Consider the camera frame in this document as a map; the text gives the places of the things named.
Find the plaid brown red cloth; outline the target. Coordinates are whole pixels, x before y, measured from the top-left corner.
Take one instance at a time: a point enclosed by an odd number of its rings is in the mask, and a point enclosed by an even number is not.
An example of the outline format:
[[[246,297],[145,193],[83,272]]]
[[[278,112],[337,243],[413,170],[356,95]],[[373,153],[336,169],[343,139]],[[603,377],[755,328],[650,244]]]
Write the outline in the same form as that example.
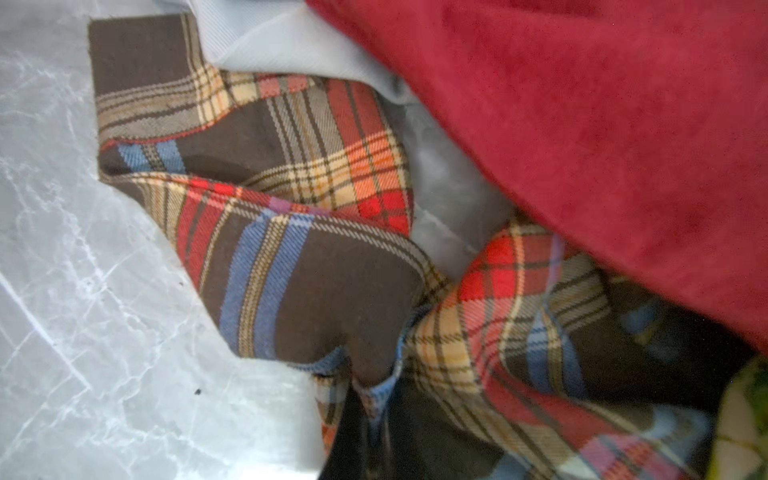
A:
[[[369,86],[220,70],[189,14],[88,34],[100,179],[235,355],[310,375],[323,478],[708,479],[743,341],[522,213],[449,281]]]

